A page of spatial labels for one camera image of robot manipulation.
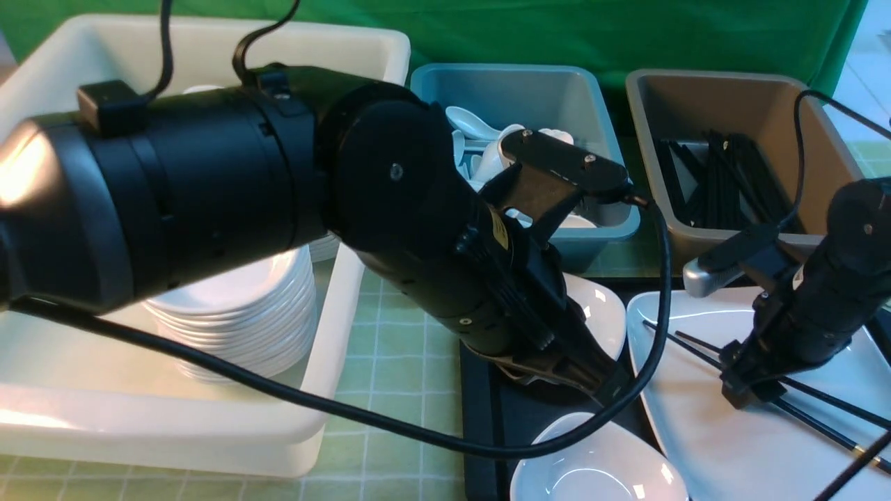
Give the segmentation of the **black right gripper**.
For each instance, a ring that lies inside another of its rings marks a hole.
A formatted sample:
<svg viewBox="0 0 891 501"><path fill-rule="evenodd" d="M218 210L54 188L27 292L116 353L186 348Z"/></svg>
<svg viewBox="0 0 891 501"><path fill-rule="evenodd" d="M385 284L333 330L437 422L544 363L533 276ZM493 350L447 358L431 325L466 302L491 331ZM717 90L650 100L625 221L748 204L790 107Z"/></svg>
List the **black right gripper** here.
<svg viewBox="0 0 891 501"><path fill-rule="evenodd" d="M776 289L755 308L748 339L725 346L722 396L738 410L782 399L779 378L823 367L869 318L871 294L862 285L805 278L795 289Z"/></svg>

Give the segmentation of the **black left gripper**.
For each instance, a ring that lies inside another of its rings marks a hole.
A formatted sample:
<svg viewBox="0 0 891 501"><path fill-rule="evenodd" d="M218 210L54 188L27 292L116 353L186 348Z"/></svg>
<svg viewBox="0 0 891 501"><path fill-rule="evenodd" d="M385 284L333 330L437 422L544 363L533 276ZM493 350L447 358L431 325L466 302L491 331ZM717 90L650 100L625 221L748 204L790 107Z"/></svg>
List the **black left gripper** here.
<svg viewBox="0 0 891 501"><path fill-rule="evenodd" d="M554 248L484 202L389 219L389 281L515 383L562 386L610 406L630 381L569 297Z"/></svg>

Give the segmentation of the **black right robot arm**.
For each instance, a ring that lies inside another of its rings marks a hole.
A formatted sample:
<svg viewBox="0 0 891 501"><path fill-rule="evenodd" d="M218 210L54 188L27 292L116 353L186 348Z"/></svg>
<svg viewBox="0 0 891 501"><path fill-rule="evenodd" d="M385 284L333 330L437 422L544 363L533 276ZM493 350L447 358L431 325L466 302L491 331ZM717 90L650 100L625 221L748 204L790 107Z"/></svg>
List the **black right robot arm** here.
<svg viewBox="0 0 891 501"><path fill-rule="evenodd" d="M801 259L770 226L739 262L764 295L749 336L722 349L722 394L735 408L782 396L779 380L826 365L889 299L889 179L844 185L826 234Z"/></svg>

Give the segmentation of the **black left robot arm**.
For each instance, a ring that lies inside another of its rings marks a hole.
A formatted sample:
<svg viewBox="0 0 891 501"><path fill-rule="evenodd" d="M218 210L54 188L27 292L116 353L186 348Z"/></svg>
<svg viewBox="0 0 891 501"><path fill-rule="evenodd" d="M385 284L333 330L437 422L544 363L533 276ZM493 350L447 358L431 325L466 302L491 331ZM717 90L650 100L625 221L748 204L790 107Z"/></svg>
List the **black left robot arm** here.
<svg viewBox="0 0 891 501"><path fill-rule="evenodd" d="M98 316L333 232L477 355L614 402L626 371L569 297L551 235L626 169L534 130L475 191L437 104L279 63L239 88L149 100L90 83L2 146L2 305Z"/></svg>

